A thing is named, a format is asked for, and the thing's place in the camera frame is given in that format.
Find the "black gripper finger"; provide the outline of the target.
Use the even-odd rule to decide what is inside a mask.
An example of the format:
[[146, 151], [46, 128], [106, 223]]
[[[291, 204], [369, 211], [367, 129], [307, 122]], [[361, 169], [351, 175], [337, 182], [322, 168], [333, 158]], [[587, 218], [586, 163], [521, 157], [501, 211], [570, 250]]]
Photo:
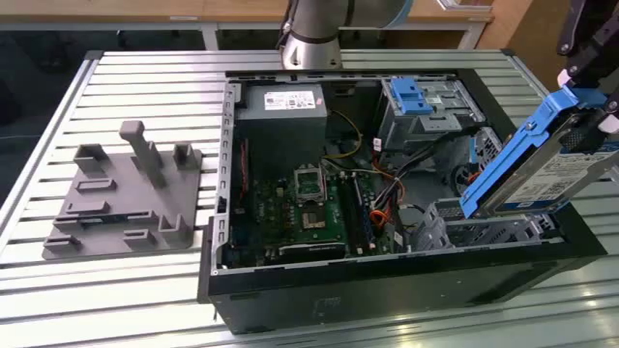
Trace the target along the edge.
[[598, 38], [598, 31], [606, 23], [602, 25], [581, 23], [583, 2], [585, 0], [569, 2], [569, 11], [558, 37], [557, 52], [567, 59], [558, 76], [559, 86], [567, 83], [585, 87], [597, 87], [599, 85], [598, 80], [601, 77], [599, 73], [595, 72], [595, 60], [601, 54], [601, 42], [603, 40]]
[[603, 41], [595, 60], [595, 72], [599, 73], [597, 87], [570, 87], [593, 90], [603, 94], [599, 106], [587, 106], [585, 116], [569, 134], [565, 146], [571, 152], [593, 154], [601, 150], [609, 138], [618, 137], [618, 33], [598, 32]]

